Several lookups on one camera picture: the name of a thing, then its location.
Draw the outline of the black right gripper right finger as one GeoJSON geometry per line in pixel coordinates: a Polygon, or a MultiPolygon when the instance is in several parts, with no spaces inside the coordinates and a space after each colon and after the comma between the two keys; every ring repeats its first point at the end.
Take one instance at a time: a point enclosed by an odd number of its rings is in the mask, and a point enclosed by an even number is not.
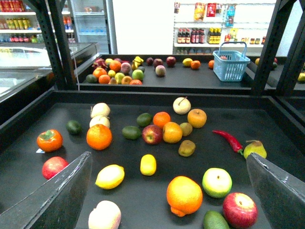
{"type": "Polygon", "coordinates": [[[246,166],[270,226],[303,229],[305,183],[256,153],[247,157],[246,166]]]}

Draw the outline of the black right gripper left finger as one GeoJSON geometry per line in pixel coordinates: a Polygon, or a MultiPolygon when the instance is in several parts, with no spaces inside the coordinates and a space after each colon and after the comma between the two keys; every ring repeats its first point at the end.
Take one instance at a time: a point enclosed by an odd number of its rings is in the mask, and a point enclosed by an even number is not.
{"type": "Polygon", "coordinates": [[[2,229],[73,229],[92,173],[92,154],[84,152],[29,196],[4,211],[2,229]]]}

